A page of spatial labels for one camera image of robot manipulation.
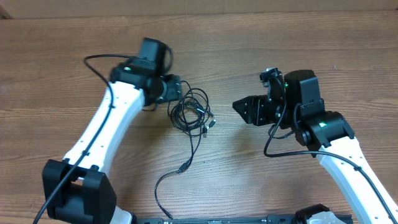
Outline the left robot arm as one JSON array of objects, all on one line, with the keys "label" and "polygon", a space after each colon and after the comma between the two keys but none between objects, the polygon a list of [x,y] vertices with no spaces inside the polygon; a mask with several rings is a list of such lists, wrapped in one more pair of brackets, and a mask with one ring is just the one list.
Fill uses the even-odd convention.
[{"label": "left robot arm", "polygon": [[146,106],[178,101],[180,77],[169,71],[173,59],[165,43],[144,38],[137,56],[125,55],[109,78],[102,102],[76,144],[61,161],[48,160],[42,171],[43,213],[67,223],[136,223],[137,218],[116,205],[109,181],[113,158],[130,123]]}]

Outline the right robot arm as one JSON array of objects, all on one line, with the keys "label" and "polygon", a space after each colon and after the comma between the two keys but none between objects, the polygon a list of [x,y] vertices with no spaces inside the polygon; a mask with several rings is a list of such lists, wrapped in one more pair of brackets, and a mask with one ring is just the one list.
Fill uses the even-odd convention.
[{"label": "right robot arm", "polygon": [[360,223],[397,223],[397,204],[368,164],[355,133],[343,115],[327,111],[313,70],[283,75],[268,68],[259,75],[266,95],[247,96],[233,109],[247,124],[290,128],[304,151],[281,152],[276,157],[309,154],[316,158],[349,203]]}]

